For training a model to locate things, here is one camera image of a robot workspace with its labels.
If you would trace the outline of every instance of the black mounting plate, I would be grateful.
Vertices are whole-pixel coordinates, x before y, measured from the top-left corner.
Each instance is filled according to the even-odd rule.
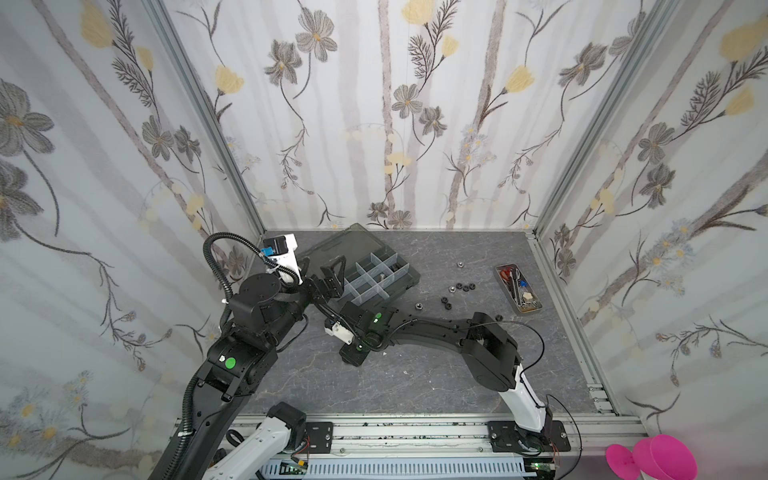
[[[310,455],[331,453],[333,422],[307,422],[306,434],[310,437]]]
[[[518,444],[518,431],[517,425],[514,422],[488,422],[488,440],[491,442],[491,447],[494,452],[504,453],[528,453],[522,450]],[[571,443],[568,441],[568,435],[563,436],[565,433],[565,427],[563,422],[559,420],[552,420],[550,429],[550,445],[544,445],[543,452],[553,452],[554,445],[559,452],[571,451]]]

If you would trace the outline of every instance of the table surface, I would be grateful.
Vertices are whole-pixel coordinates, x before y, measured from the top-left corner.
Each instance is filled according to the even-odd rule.
[[[267,235],[286,232],[270,231]],[[328,230],[297,231],[297,257],[333,234]],[[595,412],[586,380],[552,304],[528,240],[522,232],[383,231],[375,234],[421,273],[419,284],[393,301],[406,312],[424,305],[422,315],[448,319],[469,318],[475,311],[501,314],[530,324],[546,342],[544,358],[526,372],[540,399],[558,397],[575,412]],[[458,268],[457,262],[464,267]],[[516,263],[540,296],[544,308],[515,317],[504,290],[494,278],[494,266]],[[254,266],[254,271],[263,271]],[[475,283],[476,290],[450,293],[449,286]],[[445,310],[440,297],[453,306]],[[323,315],[314,306],[306,310],[306,331],[264,377],[256,395],[242,413],[264,414],[280,401],[308,413],[487,413],[508,412],[497,392],[472,378],[463,358],[455,353],[423,346],[389,347],[371,353],[359,368],[342,363],[342,343],[325,333]],[[293,327],[287,338],[298,333]],[[502,325],[518,342],[523,364],[538,357],[541,342],[524,326]],[[552,402],[552,409],[561,411]]]

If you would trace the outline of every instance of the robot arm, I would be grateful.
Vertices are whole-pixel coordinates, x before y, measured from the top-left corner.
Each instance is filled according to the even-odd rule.
[[[370,312],[352,303],[336,312],[327,301],[343,294],[344,257],[321,267],[324,278],[306,277],[306,261],[300,269],[293,255],[295,241],[290,247],[285,242],[285,252],[280,250],[281,242],[273,242],[278,247],[272,252],[275,257],[284,256],[275,261],[247,239],[231,233],[214,236],[245,244],[277,271],[248,277],[240,292],[229,298],[233,318],[224,324],[221,337],[209,348],[205,362],[187,385],[181,424],[150,480],[203,478],[229,425],[277,361],[277,346],[311,303],[326,316],[326,328],[345,340],[339,351],[344,362],[360,366],[370,352],[405,343],[458,353],[475,380],[500,392],[509,405],[519,427],[520,452],[536,451],[534,445],[549,443],[545,433],[550,431],[551,412],[539,404],[527,385],[518,344],[491,317],[477,312],[463,320],[413,318],[397,309]],[[204,254],[212,259],[209,250],[207,241]],[[210,470],[219,476],[225,468],[228,473],[224,478],[242,478],[238,475],[255,472],[286,447],[299,446],[305,419],[298,410],[279,404],[270,410],[269,422]]]

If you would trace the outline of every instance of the gray flower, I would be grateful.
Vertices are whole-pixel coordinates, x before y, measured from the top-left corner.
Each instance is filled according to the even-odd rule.
[[[650,195],[648,208],[656,208],[664,205],[667,199],[664,198],[664,189],[672,186],[675,170],[661,164],[648,172],[648,185],[640,190],[640,195]]]
[[[39,154],[50,154],[53,144],[40,132],[52,128],[48,116],[29,111],[25,91],[0,80],[0,155],[17,155],[24,143]]]
[[[227,265],[234,276],[240,275],[245,270],[245,255],[240,252],[237,245],[232,247],[232,251],[227,259]]]
[[[43,211],[32,197],[22,192],[27,174],[19,167],[0,160],[0,240],[7,242],[21,234],[16,215],[37,215]]]
[[[289,82],[295,84],[296,69],[301,66],[301,56],[296,51],[296,46],[287,41],[278,43],[277,40],[272,40],[270,58],[275,61],[275,64],[264,68],[264,73],[270,76],[270,83],[279,85],[285,75]]]
[[[605,63],[605,45],[593,45],[589,42],[589,45],[584,47],[579,55],[576,55],[577,64],[570,68],[563,68],[560,70],[560,81],[558,82],[561,87],[564,87],[572,80],[576,80],[576,83],[583,85],[587,83],[587,78],[593,70],[603,66]]]
[[[309,33],[297,33],[296,45],[304,53],[315,51],[315,57],[320,61],[328,60],[326,50],[336,51],[338,46],[330,38],[333,33],[333,22],[322,10],[315,10],[314,17],[307,7],[301,8],[299,23]]]
[[[389,226],[392,227],[394,230],[402,230],[405,228],[409,228],[412,225],[410,218],[411,218],[411,212],[397,210],[395,213],[392,214],[392,218],[387,220],[386,223],[388,223]]]
[[[613,56],[622,55],[629,50],[629,47],[634,40],[634,36],[637,35],[637,31],[640,30],[640,25],[642,25],[643,20],[645,20],[645,12],[640,12],[637,17],[632,18],[629,25],[627,25],[627,33],[629,36],[614,38],[611,47],[608,49],[608,54]]]
[[[376,220],[377,218],[386,218],[386,213],[389,211],[389,207],[384,202],[378,202],[377,204],[371,203],[371,213],[368,214],[368,218]]]
[[[648,131],[648,138],[642,138],[638,145],[643,150],[638,154],[637,159],[639,161],[646,161],[650,157],[652,164],[657,164],[664,159],[664,149],[662,145],[666,145],[672,141],[672,135],[674,135],[674,128],[667,128],[665,122],[655,124]]]
[[[562,271],[563,276],[571,275],[571,268],[575,266],[576,259],[573,252],[565,249],[558,253],[558,268]]]
[[[174,137],[169,131],[160,131],[154,115],[149,116],[149,121],[141,125],[141,136],[145,142],[152,145],[152,156],[157,158],[161,154],[163,159],[170,160],[170,147],[174,146]]]
[[[397,102],[392,106],[394,111],[400,110],[400,118],[408,118],[411,113],[418,114],[422,110],[422,102],[414,100],[416,95],[419,94],[416,89],[416,84],[400,85],[395,90],[395,99]]]
[[[442,132],[448,128],[448,125],[442,123],[440,119],[443,118],[443,114],[440,113],[440,107],[427,107],[422,112],[422,116],[419,117],[419,123],[424,124],[424,130],[422,135],[427,135],[432,130],[435,131],[435,135],[438,137],[442,135]]]
[[[183,125],[179,126],[174,136],[176,137],[176,144],[179,146],[179,153],[187,154],[187,158],[192,163],[192,155],[200,155],[200,141],[192,140],[190,132]]]
[[[559,229],[554,231],[554,242],[565,245],[571,239],[571,229],[563,223]]]

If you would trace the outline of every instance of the pink cup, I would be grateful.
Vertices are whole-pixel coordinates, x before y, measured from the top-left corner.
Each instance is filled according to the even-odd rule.
[[[631,459],[629,454],[620,445],[611,445],[606,451],[609,466],[624,480],[637,478],[638,468],[657,480],[694,480],[699,472],[694,454],[670,435],[642,439],[634,446]]]

